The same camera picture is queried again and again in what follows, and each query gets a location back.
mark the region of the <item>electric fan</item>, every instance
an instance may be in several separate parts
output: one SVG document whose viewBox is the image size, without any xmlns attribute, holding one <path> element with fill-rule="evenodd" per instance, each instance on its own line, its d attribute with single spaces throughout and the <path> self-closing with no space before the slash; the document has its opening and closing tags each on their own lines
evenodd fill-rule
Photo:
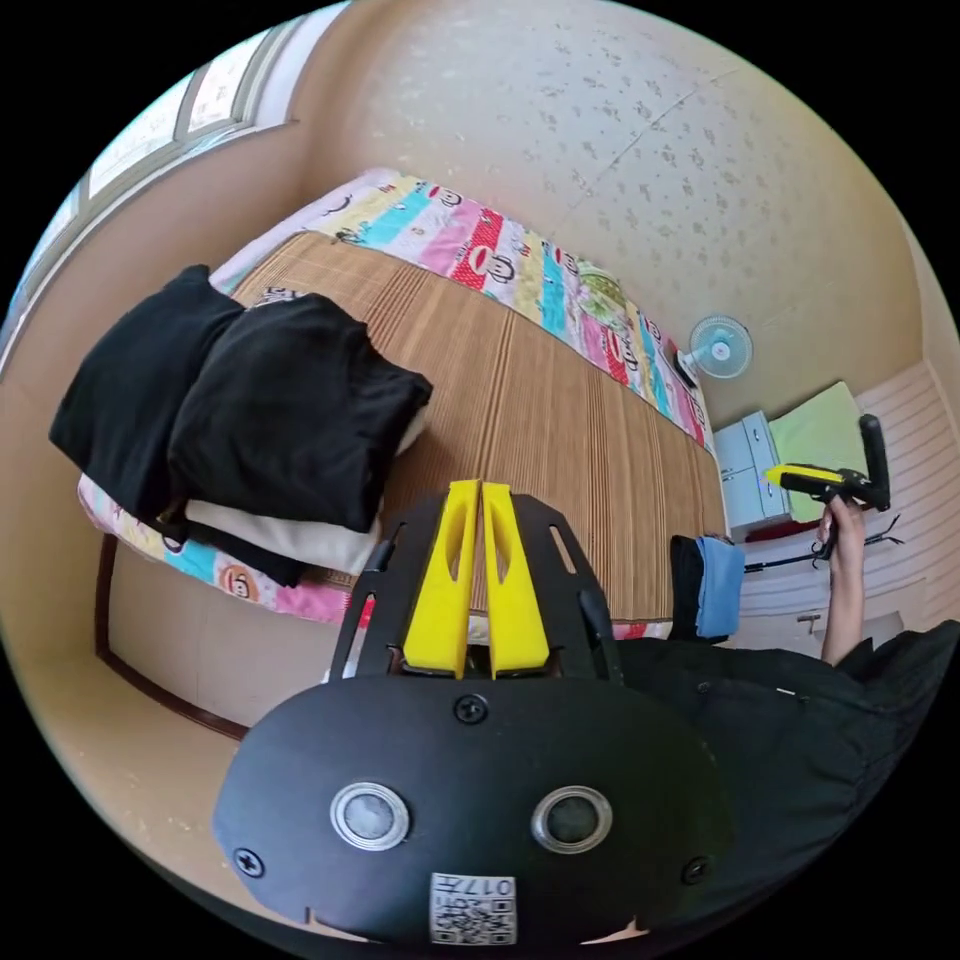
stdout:
<svg viewBox="0 0 960 960">
<path fill-rule="evenodd" d="M 750 366 L 753 341 L 747 328 L 732 317 L 715 314 L 701 320 L 690 335 L 690 352 L 679 350 L 674 358 L 677 372 L 691 386 L 698 384 L 697 370 L 711 377 L 731 380 Z"/>
</svg>

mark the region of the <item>screw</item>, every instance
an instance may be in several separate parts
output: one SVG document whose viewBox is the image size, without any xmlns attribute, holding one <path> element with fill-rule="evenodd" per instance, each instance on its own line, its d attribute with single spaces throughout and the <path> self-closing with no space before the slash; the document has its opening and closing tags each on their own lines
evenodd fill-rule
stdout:
<svg viewBox="0 0 960 960">
<path fill-rule="evenodd" d="M 467 724 L 483 723 L 489 713 L 486 701 L 475 693 L 468 693 L 453 705 L 453 715 Z"/>
<path fill-rule="evenodd" d="M 710 875 L 710 860 L 707 857 L 694 857 L 684 868 L 681 879 L 688 886 L 706 880 Z"/>
<path fill-rule="evenodd" d="M 241 847 L 234 852 L 233 862 L 242 874 L 253 880 L 263 876 L 263 861 L 252 850 Z"/>
</svg>

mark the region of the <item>printed label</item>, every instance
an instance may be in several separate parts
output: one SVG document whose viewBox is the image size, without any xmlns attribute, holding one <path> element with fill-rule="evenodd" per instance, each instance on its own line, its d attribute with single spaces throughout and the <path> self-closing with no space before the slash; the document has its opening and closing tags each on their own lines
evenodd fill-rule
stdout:
<svg viewBox="0 0 960 960">
<path fill-rule="evenodd" d="M 515 944 L 517 898 L 514 878 L 432 874 L 430 939 L 434 943 L 463 946 Z"/>
</svg>

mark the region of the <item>person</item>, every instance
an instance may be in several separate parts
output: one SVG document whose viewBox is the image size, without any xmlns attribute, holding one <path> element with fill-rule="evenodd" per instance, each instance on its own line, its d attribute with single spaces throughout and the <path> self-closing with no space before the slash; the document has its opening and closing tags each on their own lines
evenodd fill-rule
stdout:
<svg viewBox="0 0 960 960">
<path fill-rule="evenodd" d="M 866 527 L 856 503 L 834 497 L 823 511 L 818 532 L 826 543 L 834 524 L 840 528 L 837 545 L 830 555 L 830 607 L 820 657 L 839 666 L 863 639 L 863 609 L 866 589 L 863 582 Z"/>
<path fill-rule="evenodd" d="M 713 866 L 691 928 L 759 902 L 816 859 L 876 795 L 909 747 L 960 640 L 947 621 L 874 650 L 863 637 L 865 528 L 835 498 L 839 526 L 821 657 L 691 640 L 621 640 L 627 686 L 680 712 L 713 754 L 737 838 Z"/>
</svg>

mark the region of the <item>folded clothes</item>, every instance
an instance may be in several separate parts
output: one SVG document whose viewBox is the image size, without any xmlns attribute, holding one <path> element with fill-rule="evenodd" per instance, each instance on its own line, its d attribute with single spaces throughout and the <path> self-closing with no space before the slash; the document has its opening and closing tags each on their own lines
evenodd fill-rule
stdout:
<svg viewBox="0 0 960 960">
<path fill-rule="evenodd" d="M 400 442 L 398 455 L 407 450 L 423 432 L 425 419 L 425 410 L 421 410 L 414 417 Z M 374 521 L 367 533 L 357 533 L 329 523 L 258 517 L 243 510 L 221 507 L 203 500 L 189 500 L 185 514 L 192 524 L 201 524 L 208 530 L 230 534 L 245 543 L 269 551 L 271 555 L 289 557 L 353 576 L 359 576 L 363 572 L 364 564 L 370 559 L 370 554 L 380 539 L 379 519 Z"/>
<path fill-rule="evenodd" d="M 670 538 L 670 573 L 673 581 L 673 640 L 696 640 L 700 612 L 703 555 L 697 541 L 679 535 Z"/>
<path fill-rule="evenodd" d="M 715 537 L 671 537 L 671 639 L 716 644 L 737 632 L 745 560 L 740 547 Z"/>
<path fill-rule="evenodd" d="M 211 348 L 243 314 L 188 267 L 126 313 L 93 347 L 60 403 L 50 441 L 138 520 L 170 505 L 167 448 Z"/>
<path fill-rule="evenodd" d="M 244 566 L 258 570 L 281 587 L 297 586 L 309 569 L 309 564 L 264 550 L 240 537 L 234 537 L 214 527 L 204 526 L 202 523 L 188 523 L 187 535 L 197 543 L 205 543 L 207 546 L 222 550 Z"/>
<path fill-rule="evenodd" d="M 703 557 L 697 634 L 706 638 L 731 636 L 740 627 L 746 555 L 740 547 L 716 537 L 698 537 L 697 547 Z"/>
<path fill-rule="evenodd" d="M 258 306 L 217 341 L 184 398 L 168 451 L 174 491 L 367 533 L 432 390 L 326 297 Z"/>
</svg>

